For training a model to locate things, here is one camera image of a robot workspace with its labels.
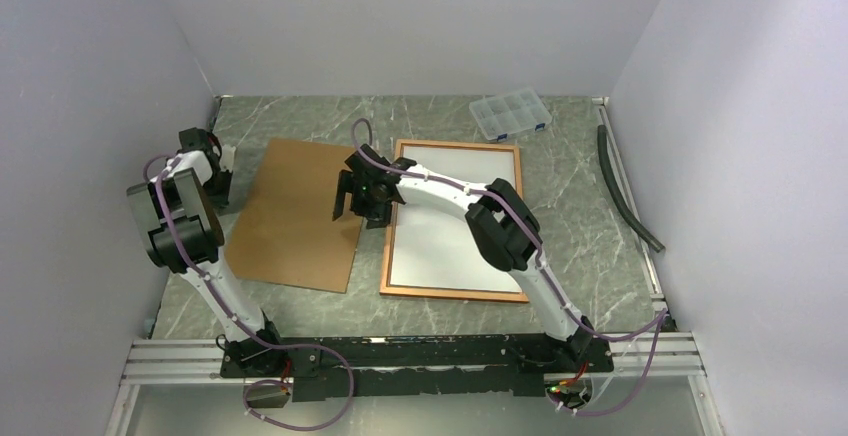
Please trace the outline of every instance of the gray marble tabletop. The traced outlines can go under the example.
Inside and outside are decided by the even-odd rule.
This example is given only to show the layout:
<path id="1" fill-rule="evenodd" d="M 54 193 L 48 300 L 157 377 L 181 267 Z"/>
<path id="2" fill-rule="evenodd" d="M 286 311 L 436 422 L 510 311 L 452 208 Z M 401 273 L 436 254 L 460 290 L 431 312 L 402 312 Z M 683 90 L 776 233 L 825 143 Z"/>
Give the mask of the gray marble tabletop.
<path id="1" fill-rule="evenodd" d="M 271 138 L 351 146 L 350 126 L 365 117 L 374 147 L 391 157 L 400 138 L 483 142 L 468 104 L 480 97 L 236 97 L 215 124 L 238 147 L 229 235 Z M 603 183 L 597 119 L 589 98 L 543 98 L 551 126 L 519 137 L 524 198 L 541 224 L 557 277 L 596 327 L 626 331 L 653 317 L 643 256 Z M 241 281 L 283 336 L 385 336 L 538 332 L 529 304 L 388 297 L 379 294 L 385 230 L 363 229 L 345 294 Z M 154 338 L 212 338 L 222 332 L 194 289 L 170 275 Z"/>

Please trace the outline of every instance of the gray wall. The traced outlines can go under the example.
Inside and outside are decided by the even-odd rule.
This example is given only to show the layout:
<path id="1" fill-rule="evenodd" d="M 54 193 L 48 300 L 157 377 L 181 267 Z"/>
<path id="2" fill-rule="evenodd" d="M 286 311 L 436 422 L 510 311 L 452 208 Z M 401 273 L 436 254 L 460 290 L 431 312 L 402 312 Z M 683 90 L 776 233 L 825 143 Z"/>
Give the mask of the gray wall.
<path id="1" fill-rule="evenodd" d="M 169 0 L 218 94 L 608 95 L 659 0 Z"/>
<path id="2" fill-rule="evenodd" d="M 662 0 L 612 94 L 731 435 L 848 430 L 848 0 Z"/>
<path id="3" fill-rule="evenodd" d="M 164 284 L 124 192 L 212 97 L 161 0 L 0 15 L 0 434 L 102 434 Z"/>

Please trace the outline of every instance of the black tube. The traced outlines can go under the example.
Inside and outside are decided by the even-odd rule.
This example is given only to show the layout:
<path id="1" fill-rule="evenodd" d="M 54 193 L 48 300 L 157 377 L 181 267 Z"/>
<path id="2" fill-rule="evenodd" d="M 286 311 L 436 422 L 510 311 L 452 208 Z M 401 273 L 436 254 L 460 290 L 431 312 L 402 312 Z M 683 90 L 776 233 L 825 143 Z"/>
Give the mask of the black tube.
<path id="1" fill-rule="evenodd" d="M 627 202 L 624 200 L 621 190 L 618 189 L 618 183 L 615 181 L 615 173 L 613 173 L 612 163 L 610 162 L 609 152 L 607 150 L 607 127 L 603 124 L 598 126 L 598 164 L 601 165 L 601 173 L 604 175 L 604 182 L 607 184 L 610 196 L 612 196 L 612 202 L 615 204 L 618 214 L 621 215 L 624 222 L 633 228 L 633 231 L 636 231 L 636 234 L 648 243 L 648 246 L 654 251 L 659 253 L 665 249 L 665 246 L 660 240 L 636 219 L 636 216 L 627 207 Z"/>

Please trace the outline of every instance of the whiteboard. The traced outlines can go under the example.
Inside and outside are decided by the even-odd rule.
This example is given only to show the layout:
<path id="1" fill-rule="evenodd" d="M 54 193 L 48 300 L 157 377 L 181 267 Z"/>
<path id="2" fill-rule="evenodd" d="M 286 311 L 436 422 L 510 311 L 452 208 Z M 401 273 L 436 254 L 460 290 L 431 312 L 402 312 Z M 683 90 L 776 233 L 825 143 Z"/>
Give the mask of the whiteboard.
<path id="1" fill-rule="evenodd" d="M 398 141 L 398 154 L 431 171 L 464 181 L 488 184 L 502 178 L 520 191 L 520 162 L 514 146 L 402 140 Z M 389 291 L 384 293 L 526 300 L 515 298 L 523 295 L 509 274 L 491 267 L 480 256 L 464 219 L 419 205 L 398 205 L 391 231 L 392 240 L 387 241 L 387 282 L 382 288 Z M 404 288 L 447 291 L 440 295 L 407 293 Z M 474 292 L 488 294 L 470 294 Z M 513 297 L 501 298 L 499 293 Z"/>

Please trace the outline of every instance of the floor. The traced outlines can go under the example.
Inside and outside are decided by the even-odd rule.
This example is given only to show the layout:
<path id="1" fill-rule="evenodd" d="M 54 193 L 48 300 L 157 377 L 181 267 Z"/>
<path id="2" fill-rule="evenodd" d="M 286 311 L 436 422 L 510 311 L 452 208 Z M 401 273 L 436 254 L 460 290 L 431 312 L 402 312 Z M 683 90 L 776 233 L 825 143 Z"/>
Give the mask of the floor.
<path id="1" fill-rule="evenodd" d="M 400 138 L 483 142 L 468 104 L 480 96 L 235 97 L 214 127 L 238 146 L 227 235 L 244 206 L 271 138 L 351 145 L 350 126 L 365 117 L 374 147 L 394 153 Z M 603 183 L 590 98 L 542 98 L 551 126 L 510 141 L 521 148 L 525 200 L 539 219 L 551 265 L 571 300 L 604 331 L 626 331 L 653 317 L 644 259 Z M 384 230 L 368 230 L 346 294 L 242 281 L 283 336 L 384 336 L 538 332 L 530 305 L 380 296 Z M 169 277 L 154 338 L 212 338 L 221 326 L 181 278 Z"/>

